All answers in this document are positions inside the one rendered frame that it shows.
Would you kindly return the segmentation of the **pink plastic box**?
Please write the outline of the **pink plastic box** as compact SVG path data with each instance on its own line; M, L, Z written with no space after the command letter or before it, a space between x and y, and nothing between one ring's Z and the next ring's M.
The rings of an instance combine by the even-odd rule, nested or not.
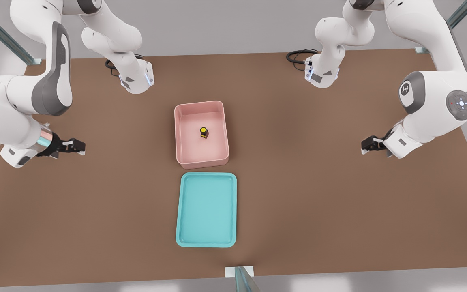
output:
M177 105L174 109L176 160L186 170L222 166L229 160L223 103L206 101ZM206 127L209 136L200 136Z

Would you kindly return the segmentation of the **pale blue-green tray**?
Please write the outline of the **pale blue-green tray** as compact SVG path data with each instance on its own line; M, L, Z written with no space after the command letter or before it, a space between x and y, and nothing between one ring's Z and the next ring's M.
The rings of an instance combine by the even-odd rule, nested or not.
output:
M180 247L230 248L237 234L237 177L187 172L180 180L176 242Z

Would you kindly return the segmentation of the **silver frame post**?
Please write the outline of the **silver frame post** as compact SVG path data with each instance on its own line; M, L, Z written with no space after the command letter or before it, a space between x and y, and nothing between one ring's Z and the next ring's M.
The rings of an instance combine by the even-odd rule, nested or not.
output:
M41 59L33 58L6 30L0 26L0 42L26 65L40 65Z
M450 30L467 16L467 0L433 0L437 9L442 13Z
M234 278L236 292L261 292L254 281L254 266L226 267L225 277Z

